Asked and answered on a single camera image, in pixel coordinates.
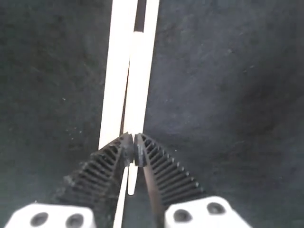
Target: black cloth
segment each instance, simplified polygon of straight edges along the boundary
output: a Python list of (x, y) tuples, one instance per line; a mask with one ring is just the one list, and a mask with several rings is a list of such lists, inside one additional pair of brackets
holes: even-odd
[[(111, 5), (0, 1), (1, 226), (97, 150)], [(303, 12), (160, 3), (144, 132), (256, 228), (304, 226)], [(153, 227), (136, 191), (124, 227)]]

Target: popsicle stick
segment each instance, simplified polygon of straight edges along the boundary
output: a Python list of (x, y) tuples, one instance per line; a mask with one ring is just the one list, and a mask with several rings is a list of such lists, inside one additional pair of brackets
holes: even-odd
[(98, 148), (120, 134), (137, 0), (113, 0)]
[[(155, 41), (159, 0), (147, 0), (143, 33), (134, 32), (134, 50), (131, 52), (127, 97), (125, 106), (125, 132), (133, 135), (143, 132), (149, 81)], [(128, 176), (128, 194), (135, 192), (138, 167), (131, 164)]]

